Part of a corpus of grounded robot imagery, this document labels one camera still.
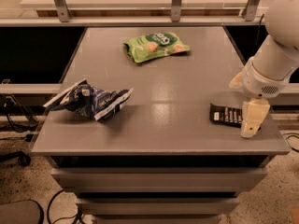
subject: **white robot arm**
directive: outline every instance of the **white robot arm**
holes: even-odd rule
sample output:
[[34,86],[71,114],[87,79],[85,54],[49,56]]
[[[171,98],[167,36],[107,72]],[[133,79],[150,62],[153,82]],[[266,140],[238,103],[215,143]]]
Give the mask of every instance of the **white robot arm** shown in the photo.
[[251,98],[242,107],[241,136],[247,138],[263,123],[267,99],[278,96],[299,67],[299,0],[276,0],[264,17],[269,36],[230,84]]

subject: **gray tabletop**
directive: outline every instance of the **gray tabletop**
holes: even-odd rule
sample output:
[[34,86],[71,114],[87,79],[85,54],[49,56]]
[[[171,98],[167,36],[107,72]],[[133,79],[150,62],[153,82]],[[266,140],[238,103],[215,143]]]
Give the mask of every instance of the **gray tabletop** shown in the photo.
[[[175,32],[191,52],[137,64],[123,42]],[[267,118],[251,139],[209,120],[210,103],[241,107],[228,88],[242,63],[221,27],[89,28],[62,90],[86,78],[96,88],[134,88],[127,105],[105,123],[69,111],[50,112],[33,146],[41,155],[285,154],[289,148]]]

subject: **speckled concrete floor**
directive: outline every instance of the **speckled concrete floor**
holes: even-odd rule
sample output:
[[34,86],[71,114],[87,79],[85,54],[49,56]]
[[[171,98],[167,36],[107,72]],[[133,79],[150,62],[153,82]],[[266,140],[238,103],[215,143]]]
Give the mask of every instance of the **speckled concrete floor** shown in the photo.
[[[262,0],[267,7],[273,0]],[[1,9],[4,17],[9,10]],[[32,17],[35,14],[23,13],[18,7],[15,17]],[[0,138],[24,137],[26,133],[0,132]],[[290,139],[290,143],[299,147],[299,141]],[[14,150],[28,152],[29,144],[23,140],[0,140],[0,154]],[[252,191],[239,196],[240,205],[230,214],[222,215],[221,224],[287,224],[292,223],[291,207],[299,206],[299,154],[291,151],[286,156],[275,157],[267,166],[269,175]],[[32,157],[27,167],[20,167],[16,160],[0,163],[0,203],[11,203],[33,199],[38,201],[46,212],[50,198],[60,187],[50,176],[50,165],[43,157]],[[62,193],[50,209],[52,221],[59,217],[72,217],[77,212],[75,195]],[[91,223],[91,217],[84,217]],[[71,223],[62,220],[59,223]]]

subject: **gray drawer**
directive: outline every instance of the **gray drawer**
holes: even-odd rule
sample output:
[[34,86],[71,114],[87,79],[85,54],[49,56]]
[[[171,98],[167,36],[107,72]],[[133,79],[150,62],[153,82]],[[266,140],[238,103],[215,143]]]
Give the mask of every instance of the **gray drawer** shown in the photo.
[[65,191],[241,192],[267,174],[262,168],[67,168],[52,176]]
[[93,224],[218,224],[220,216],[116,216],[93,217]]
[[237,198],[189,199],[77,199],[84,214],[106,215],[219,215],[230,213],[238,204]]

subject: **crumpled snack bag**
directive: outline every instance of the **crumpled snack bag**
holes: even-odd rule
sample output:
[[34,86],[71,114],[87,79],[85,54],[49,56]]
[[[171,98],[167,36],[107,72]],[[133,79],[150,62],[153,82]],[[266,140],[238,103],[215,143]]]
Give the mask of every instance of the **crumpled snack bag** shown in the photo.
[[46,110],[69,110],[88,119],[104,121],[118,113],[133,89],[113,92],[98,90],[86,79],[57,94],[44,104]]
[[142,35],[124,43],[136,63],[190,50],[172,32]]

